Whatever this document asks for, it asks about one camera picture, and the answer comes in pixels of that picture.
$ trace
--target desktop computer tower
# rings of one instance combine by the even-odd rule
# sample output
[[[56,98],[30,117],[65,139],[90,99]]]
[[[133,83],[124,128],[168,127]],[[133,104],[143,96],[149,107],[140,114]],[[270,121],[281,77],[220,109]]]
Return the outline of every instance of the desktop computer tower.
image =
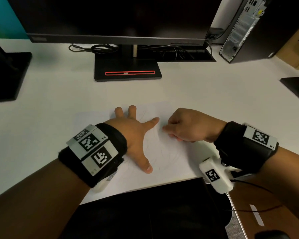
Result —
[[[299,29],[299,0],[243,0],[219,54],[229,63],[273,57]]]

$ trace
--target white desk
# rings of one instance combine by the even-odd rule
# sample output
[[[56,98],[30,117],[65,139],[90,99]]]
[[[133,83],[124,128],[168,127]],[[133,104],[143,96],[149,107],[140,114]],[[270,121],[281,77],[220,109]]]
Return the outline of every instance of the white desk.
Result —
[[[32,52],[16,101],[0,103],[0,193],[57,157],[77,112],[169,100],[211,116],[248,122],[299,153],[299,99],[279,82],[299,71],[278,58],[228,64],[159,63],[161,80],[93,80],[94,56],[68,44],[0,40],[6,52]]]

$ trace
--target hand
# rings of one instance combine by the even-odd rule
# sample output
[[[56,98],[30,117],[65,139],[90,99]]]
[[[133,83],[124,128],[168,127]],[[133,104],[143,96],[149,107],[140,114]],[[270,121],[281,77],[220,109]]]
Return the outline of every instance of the hand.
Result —
[[[227,122],[211,117],[202,112],[178,108],[168,119],[168,125],[163,131],[178,141],[207,141],[214,142]]]
[[[128,151],[127,155],[130,156],[137,165],[147,174],[153,171],[150,162],[144,155],[143,141],[145,133],[155,127],[159,118],[155,117],[150,121],[140,123],[136,120],[136,106],[128,108],[128,117],[124,117],[122,108],[115,108],[116,118],[110,119],[105,123],[119,130],[127,141]]]

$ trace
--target black wrist strap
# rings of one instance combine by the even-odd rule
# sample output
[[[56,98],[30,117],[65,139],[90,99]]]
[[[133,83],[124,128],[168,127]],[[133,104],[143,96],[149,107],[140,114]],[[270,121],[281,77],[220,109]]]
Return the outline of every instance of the black wrist strap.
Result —
[[[91,188],[116,172],[127,152],[125,137],[105,123],[87,126],[67,144],[59,160]]]
[[[279,143],[275,142],[272,149],[268,148],[265,143],[270,139],[269,135],[250,127],[257,136],[255,139],[252,136],[247,138],[247,128],[248,126],[233,121],[227,123],[214,145],[225,164],[249,173],[257,173],[267,159],[277,152]]]

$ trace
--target white paper sheet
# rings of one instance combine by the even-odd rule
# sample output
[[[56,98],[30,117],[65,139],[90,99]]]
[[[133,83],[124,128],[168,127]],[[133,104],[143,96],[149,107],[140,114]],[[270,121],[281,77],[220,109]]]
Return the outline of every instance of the white paper sheet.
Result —
[[[137,105],[136,118],[146,122],[159,117],[160,122],[148,131],[144,138],[144,154],[153,167],[151,174],[146,174],[127,156],[119,166],[118,172],[104,191],[95,193],[91,190],[82,204],[111,195],[124,193],[141,188],[168,184],[175,181],[201,177],[198,164],[214,152],[205,144],[178,142],[162,132],[162,126],[167,124],[168,118],[175,109],[168,102]],[[122,106],[127,114],[128,106]],[[88,124],[104,122],[115,117],[114,108],[105,112],[78,113],[74,120],[74,133],[79,132]]]

